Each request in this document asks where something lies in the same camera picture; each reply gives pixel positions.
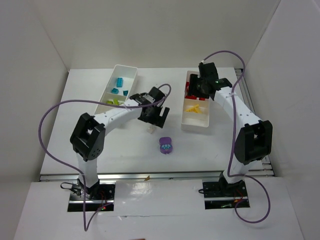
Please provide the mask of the teal 2x2 lego brick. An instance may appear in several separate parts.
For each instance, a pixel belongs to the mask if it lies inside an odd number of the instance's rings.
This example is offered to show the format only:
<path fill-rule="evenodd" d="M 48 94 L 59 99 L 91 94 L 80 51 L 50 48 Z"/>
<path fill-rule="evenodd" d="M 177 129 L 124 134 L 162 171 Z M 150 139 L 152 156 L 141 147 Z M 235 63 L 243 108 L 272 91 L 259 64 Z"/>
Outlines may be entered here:
<path fill-rule="evenodd" d="M 119 90 L 118 90 L 117 88 L 113 88 L 113 89 L 111 90 L 111 93 L 117 95 L 117 94 L 119 93 Z"/>

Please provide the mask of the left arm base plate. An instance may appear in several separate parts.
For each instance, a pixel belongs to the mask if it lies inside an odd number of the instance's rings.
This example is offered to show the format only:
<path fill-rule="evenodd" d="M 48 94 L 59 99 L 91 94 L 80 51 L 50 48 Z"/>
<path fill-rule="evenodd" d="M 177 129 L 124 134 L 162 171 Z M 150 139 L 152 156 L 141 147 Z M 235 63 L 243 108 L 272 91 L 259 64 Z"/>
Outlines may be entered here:
<path fill-rule="evenodd" d="M 81 187 L 77 183 L 63 182 L 60 184 L 60 188 L 70 191 L 67 211 L 71 213 L 82 212 L 84 191 Z M 115 190 L 116 184 L 114 182 L 100 184 L 93 192 L 86 194 L 85 210 L 95 212 L 101 208 L 103 212 L 113 212 Z"/>

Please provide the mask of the red 2x2 lego brick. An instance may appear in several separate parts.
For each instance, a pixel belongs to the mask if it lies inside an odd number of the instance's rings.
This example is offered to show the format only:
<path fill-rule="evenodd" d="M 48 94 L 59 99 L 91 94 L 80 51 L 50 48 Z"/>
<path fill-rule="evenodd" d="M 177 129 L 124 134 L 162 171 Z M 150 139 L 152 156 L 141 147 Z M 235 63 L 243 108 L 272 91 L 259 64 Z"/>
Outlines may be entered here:
<path fill-rule="evenodd" d="M 203 97 L 196 97 L 196 96 L 193 96 L 193 95 L 191 95 L 191 96 L 185 96 L 185 99 L 189 99 L 189 100 L 197 100 L 197 101 L 205 101 L 206 99 L 205 98 L 203 98 Z"/>

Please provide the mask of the green 2x3 lego brick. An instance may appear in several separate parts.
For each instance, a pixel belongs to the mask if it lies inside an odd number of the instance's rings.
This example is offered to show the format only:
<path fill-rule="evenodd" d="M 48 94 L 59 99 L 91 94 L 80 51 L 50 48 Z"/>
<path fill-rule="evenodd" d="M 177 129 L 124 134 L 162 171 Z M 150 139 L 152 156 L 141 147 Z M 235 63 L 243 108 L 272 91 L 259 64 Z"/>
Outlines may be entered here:
<path fill-rule="evenodd" d="M 114 98 L 114 99 L 112 100 L 112 102 L 113 102 L 113 104 L 116 105 L 116 106 L 119 106 L 119 105 L 121 104 L 116 98 Z"/>

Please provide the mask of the purple flower lego box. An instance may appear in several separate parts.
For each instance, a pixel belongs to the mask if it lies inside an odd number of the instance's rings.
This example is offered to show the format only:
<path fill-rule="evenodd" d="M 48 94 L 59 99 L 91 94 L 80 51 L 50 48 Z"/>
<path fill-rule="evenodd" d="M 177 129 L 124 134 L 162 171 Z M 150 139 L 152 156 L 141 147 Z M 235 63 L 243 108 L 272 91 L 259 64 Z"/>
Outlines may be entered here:
<path fill-rule="evenodd" d="M 159 139 L 159 150 L 162 154 L 170 154 L 173 151 L 172 139 L 170 137 L 161 137 Z"/>

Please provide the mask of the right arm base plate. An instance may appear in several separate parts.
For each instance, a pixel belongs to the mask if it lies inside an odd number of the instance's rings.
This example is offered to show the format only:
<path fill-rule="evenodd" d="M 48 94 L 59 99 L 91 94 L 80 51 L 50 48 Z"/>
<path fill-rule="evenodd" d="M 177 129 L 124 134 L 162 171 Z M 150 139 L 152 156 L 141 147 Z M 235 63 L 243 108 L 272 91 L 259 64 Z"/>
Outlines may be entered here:
<path fill-rule="evenodd" d="M 247 187 L 244 181 L 240 181 L 231 188 L 222 188 L 218 181 L 207 181 L 202 183 L 202 188 L 198 193 L 204 197 L 204 207 L 206 210 L 213 209 L 234 209 L 249 208 L 250 202 Z"/>

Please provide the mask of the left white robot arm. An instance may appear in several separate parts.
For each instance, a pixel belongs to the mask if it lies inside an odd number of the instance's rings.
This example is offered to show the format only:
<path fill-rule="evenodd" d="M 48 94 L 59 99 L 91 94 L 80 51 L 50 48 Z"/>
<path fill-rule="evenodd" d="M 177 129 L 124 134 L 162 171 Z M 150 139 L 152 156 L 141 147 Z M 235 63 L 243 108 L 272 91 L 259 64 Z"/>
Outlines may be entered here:
<path fill-rule="evenodd" d="M 104 150 L 107 134 L 133 119 L 162 128 L 170 111 L 168 107 L 163 108 L 168 96 L 159 87 L 152 87 L 149 92 L 133 94 L 109 110 L 95 115 L 85 112 L 79 117 L 70 143 L 80 170 L 77 182 L 90 199 L 100 190 L 97 161 Z"/>

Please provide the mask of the white lego brick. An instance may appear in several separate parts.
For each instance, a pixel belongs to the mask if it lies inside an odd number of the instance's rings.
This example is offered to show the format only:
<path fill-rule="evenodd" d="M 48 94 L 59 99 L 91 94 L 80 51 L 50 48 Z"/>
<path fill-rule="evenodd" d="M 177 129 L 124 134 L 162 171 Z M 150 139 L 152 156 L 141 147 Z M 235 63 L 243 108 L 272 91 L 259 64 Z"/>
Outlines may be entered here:
<path fill-rule="evenodd" d="M 150 126 L 148 129 L 147 129 L 147 132 L 149 133 L 149 134 L 153 134 L 154 132 L 155 132 L 155 127 L 154 126 Z"/>

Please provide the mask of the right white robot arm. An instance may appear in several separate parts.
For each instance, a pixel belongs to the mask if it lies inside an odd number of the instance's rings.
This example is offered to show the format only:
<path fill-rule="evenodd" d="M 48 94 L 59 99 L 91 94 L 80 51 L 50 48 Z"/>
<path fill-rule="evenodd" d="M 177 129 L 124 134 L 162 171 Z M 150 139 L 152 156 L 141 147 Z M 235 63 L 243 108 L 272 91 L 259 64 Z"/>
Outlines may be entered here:
<path fill-rule="evenodd" d="M 246 106 L 235 86 L 227 78 L 219 77 L 213 62 L 201 62 L 198 69 L 198 75 L 190 76 L 187 95 L 212 99 L 233 123 L 230 160 L 218 180 L 218 189 L 226 193 L 237 188 L 254 164 L 270 154 L 273 126 Z"/>

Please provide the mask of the teal 2x4 lego brick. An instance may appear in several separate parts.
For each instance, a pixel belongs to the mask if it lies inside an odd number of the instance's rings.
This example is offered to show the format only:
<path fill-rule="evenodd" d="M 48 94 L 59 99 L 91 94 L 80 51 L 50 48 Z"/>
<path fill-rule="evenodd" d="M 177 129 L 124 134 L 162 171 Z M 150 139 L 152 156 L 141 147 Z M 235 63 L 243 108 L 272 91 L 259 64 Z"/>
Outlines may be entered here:
<path fill-rule="evenodd" d="M 124 79 L 122 77 L 118 77 L 116 79 L 116 87 L 117 88 L 122 88 L 124 85 Z"/>

